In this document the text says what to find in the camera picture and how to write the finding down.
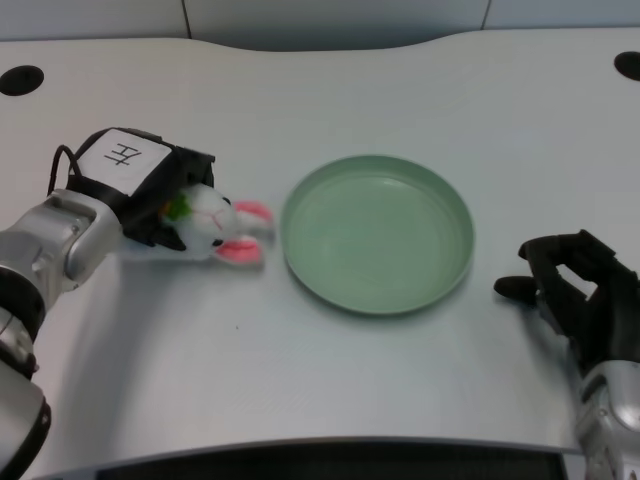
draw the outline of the chinese character label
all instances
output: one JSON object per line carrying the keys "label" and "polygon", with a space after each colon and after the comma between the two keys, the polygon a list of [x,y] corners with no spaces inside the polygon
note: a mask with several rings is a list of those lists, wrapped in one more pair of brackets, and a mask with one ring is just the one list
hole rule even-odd
{"label": "chinese character label", "polygon": [[120,130],[109,130],[78,159],[85,177],[132,195],[171,149]]}

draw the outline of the pink bunny ear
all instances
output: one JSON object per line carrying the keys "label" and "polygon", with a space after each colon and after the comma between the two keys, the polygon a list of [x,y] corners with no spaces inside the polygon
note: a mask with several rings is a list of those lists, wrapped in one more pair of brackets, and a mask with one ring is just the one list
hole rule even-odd
{"label": "pink bunny ear", "polygon": [[271,210],[260,202],[234,202],[233,206],[238,212],[251,213],[267,222],[273,221]]}
{"label": "pink bunny ear", "polygon": [[243,236],[239,240],[225,242],[215,250],[216,256],[236,265],[256,265],[262,263],[262,249],[258,242]]}

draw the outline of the black hole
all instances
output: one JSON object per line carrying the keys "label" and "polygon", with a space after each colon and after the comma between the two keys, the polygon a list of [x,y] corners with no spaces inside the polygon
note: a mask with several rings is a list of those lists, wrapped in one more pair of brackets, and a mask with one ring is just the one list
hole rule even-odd
{"label": "black hole", "polygon": [[613,61],[616,70],[631,80],[640,81],[640,53],[624,52]]}
{"label": "black hole", "polygon": [[44,72],[32,65],[22,65],[6,71],[0,77],[0,93],[18,97],[33,92],[42,85]]}

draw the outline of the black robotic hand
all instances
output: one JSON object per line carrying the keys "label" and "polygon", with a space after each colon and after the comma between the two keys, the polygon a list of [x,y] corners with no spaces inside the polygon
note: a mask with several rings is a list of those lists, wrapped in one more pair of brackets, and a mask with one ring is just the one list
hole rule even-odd
{"label": "black robotic hand", "polygon": [[[615,252],[585,230],[541,237],[524,243],[518,255],[529,262],[532,277],[496,281],[499,294],[538,306],[554,330],[567,336],[585,376],[608,360],[640,362],[638,276],[615,259]],[[590,298],[564,280],[565,265],[597,285]]]}

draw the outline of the black cable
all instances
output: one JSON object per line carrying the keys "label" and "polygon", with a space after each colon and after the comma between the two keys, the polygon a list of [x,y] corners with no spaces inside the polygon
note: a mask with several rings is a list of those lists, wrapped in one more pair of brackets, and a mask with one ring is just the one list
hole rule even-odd
{"label": "black cable", "polygon": [[73,174],[79,177],[82,176],[82,174],[80,173],[80,167],[78,167],[78,159],[76,158],[75,154],[66,145],[60,145],[56,150],[56,153],[53,155],[53,162],[51,163],[51,175],[49,176],[49,188],[47,189],[47,197],[51,195],[53,189],[56,188],[56,177],[58,176],[60,157],[63,153],[65,153],[69,158],[69,163],[71,164],[71,170],[73,170]]}

